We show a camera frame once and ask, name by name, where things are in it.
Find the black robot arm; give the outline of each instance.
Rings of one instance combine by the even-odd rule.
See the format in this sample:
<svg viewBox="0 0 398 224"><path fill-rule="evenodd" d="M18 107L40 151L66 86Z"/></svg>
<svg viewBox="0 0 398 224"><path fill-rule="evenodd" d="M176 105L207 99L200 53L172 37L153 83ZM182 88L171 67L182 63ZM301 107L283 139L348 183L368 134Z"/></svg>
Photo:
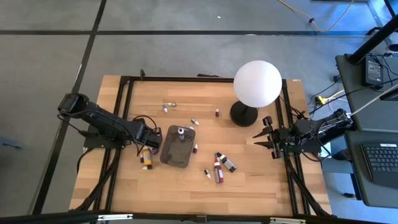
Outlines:
<svg viewBox="0 0 398 224"><path fill-rule="evenodd" d="M58 107L64 118L75 118L86 121L98 130L100 137L125 145L129 141L137 144L159 148L162 144L160 128L148 127L143 119L126 121L90 102L88 97L79 93L68 93Z"/></svg>
<svg viewBox="0 0 398 224"><path fill-rule="evenodd" d="M268 141L255 142L255 144L273 149L272 157L274 159L280 158L280 152L284 150L281 150L279 146L291 146L287 147L287 152L309 152L308 150L311 149L303 147L307 141L314 138L321 138L325 136L329 130L346 130L353 125L353 120L343 109L338 109L332 115L316 121L305 118L298 119L290 128L279 128L274 130L271 125L272 119L270 116L264 118L262 121L265 128L253 138L269 134Z"/></svg>

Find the power adapter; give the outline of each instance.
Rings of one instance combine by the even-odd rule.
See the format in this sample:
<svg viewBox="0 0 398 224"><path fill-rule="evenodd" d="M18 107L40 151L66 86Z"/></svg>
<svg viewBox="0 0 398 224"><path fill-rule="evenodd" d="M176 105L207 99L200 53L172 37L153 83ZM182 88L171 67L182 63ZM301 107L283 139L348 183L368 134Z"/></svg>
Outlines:
<svg viewBox="0 0 398 224"><path fill-rule="evenodd" d="M362 86L376 85L373 88L380 90L383 85L378 85L384 81L383 68L380 63L373 57L365 57L362 61L363 74L362 74Z"/></svg>

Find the small vial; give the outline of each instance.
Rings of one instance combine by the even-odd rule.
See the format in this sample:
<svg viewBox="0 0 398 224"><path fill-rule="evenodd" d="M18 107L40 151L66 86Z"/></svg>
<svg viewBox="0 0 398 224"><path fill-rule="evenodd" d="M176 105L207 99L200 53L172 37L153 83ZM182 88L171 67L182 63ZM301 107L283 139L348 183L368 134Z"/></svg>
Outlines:
<svg viewBox="0 0 398 224"><path fill-rule="evenodd" d="M198 152L198 144L195 144L195 147L193 148L193 153L197 153Z"/></svg>
<svg viewBox="0 0 398 224"><path fill-rule="evenodd" d="M181 141L183 141L185 139L184 129L183 128L179 128L178 129L178 137L180 138Z"/></svg>
<svg viewBox="0 0 398 224"><path fill-rule="evenodd" d="M205 169L205 174L206 174L207 178L211 179L210 172L208 169Z"/></svg>
<svg viewBox="0 0 398 224"><path fill-rule="evenodd" d="M193 128L192 126L189 126L189 125L185 125L185 127L189 128L189 129L192 129L192 130L195 130L195 128Z"/></svg>
<svg viewBox="0 0 398 224"><path fill-rule="evenodd" d="M147 167L146 169L152 169L152 159L150 158L150 150L148 147L143 148L142 156L144 158L144 165Z"/></svg>
<svg viewBox="0 0 398 224"><path fill-rule="evenodd" d="M166 107L166 105L162 105L162 107L163 107L163 111L167 113L167 107Z"/></svg>
<svg viewBox="0 0 398 224"><path fill-rule="evenodd" d="M231 172L234 172L237 167L235 164L232 163L230 159L228 159L225 155L217 152L217 156L220 158L220 161L224 164L224 166Z"/></svg>
<svg viewBox="0 0 398 224"><path fill-rule="evenodd" d="M152 149L150 152L152 153L152 155L156 155L159 153L159 149Z"/></svg>
<svg viewBox="0 0 398 224"><path fill-rule="evenodd" d="M191 121L192 121L192 123L194 123L195 125L199 125L199 122L198 122L195 118L192 118Z"/></svg>
<svg viewBox="0 0 398 224"><path fill-rule="evenodd" d="M218 158L215 158L214 161L214 173L216 175L216 182L223 183L224 182L223 171L221 170L220 161L218 160Z"/></svg>

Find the wooden tabletop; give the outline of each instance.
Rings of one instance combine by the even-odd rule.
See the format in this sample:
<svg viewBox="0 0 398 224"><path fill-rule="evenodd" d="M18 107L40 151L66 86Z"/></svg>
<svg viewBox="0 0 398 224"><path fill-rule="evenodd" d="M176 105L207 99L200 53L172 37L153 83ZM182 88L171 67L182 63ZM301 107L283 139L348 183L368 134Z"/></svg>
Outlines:
<svg viewBox="0 0 398 224"><path fill-rule="evenodd" d="M104 76L97 104L112 112L116 101L120 76ZM307 111L300 80L287 80L291 105ZM125 94L121 108L124 108ZM272 116L278 128L275 103L259 109L257 121L250 127L236 126L229 117L231 105L237 101L232 83L209 82L134 82L127 120L145 114L162 128L165 137L169 126L194 126L197 154L192 154L188 167L182 169L163 164L160 153L152 157L153 170L142 170L136 157L136 147L123 149L114 188L112 212L173 213L207 215L280 215L291 216L289 188L283 159L272 159L271 150L254 145L266 137L252 137L264 128L261 119ZM162 104L176 102L177 107ZM283 101L285 125L287 115ZM215 117L215 109L220 117ZM191 123L191 118L199 126ZM230 173L223 168L224 183L216 184L213 175L214 153L221 152L238 167ZM104 149L94 149L81 161L70 208L79 206L93 190L100 175ZM302 156L305 183L315 199L331 212L322 170L318 162ZM211 171L209 180L203 170ZM104 207L107 186L104 188L101 208ZM302 203L296 187L297 204Z"/></svg>

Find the black lamp base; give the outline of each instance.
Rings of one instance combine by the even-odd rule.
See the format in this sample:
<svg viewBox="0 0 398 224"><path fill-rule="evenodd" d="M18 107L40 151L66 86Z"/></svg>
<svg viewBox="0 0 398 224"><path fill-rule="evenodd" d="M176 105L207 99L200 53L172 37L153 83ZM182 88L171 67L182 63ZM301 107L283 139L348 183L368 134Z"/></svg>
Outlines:
<svg viewBox="0 0 398 224"><path fill-rule="evenodd" d="M242 102L238 101L232 105L229 115L231 115L231 120L236 125L240 127L248 127L256 122L258 112L257 108L246 106Z"/></svg>

